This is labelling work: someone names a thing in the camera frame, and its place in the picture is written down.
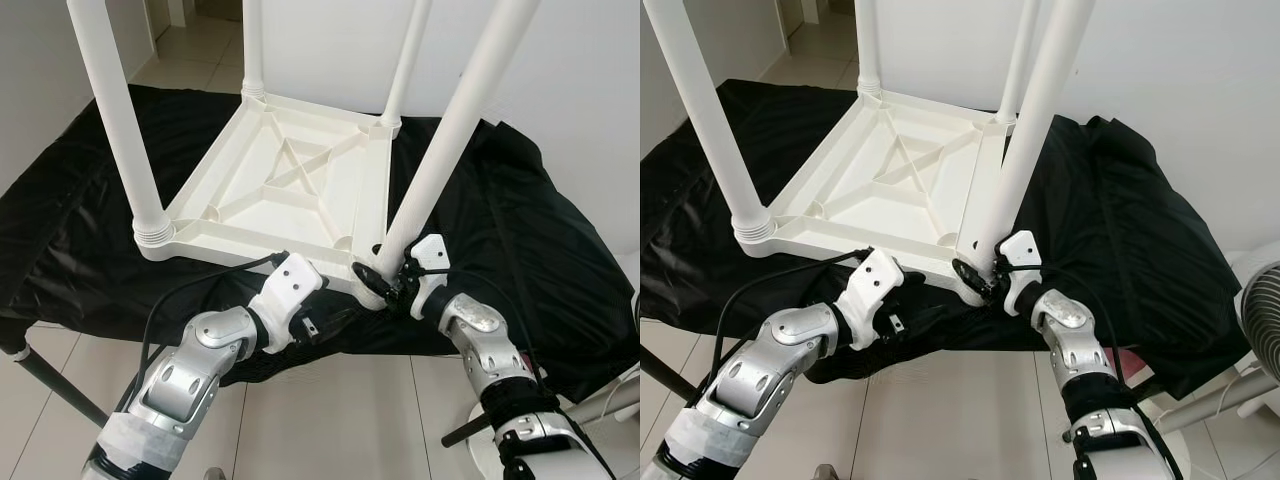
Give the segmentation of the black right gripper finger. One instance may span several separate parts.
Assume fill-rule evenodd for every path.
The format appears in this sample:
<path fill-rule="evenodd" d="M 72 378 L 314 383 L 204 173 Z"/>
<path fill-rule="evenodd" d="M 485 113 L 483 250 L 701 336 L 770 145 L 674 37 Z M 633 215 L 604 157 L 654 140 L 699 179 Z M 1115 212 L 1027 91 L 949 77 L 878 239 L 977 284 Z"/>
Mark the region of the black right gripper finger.
<path fill-rule="evenodd" d="M 975 292 L 978 296 L 989 296 L 991 293 L 989 283 L 980 275 L 980 273 L 975 268 L 963 261 L 961 259 L 954 259 L 952 268 L 957 278 L 963 282 L 963 284 L 966 288 Z"/>
<path fill-rule="evenodd" d="M 364 288 L 378 298 L 393 300 L 397 296 L 396 288 L 374 268 L 362 262 L 352 262 L 352 271 Z"/>

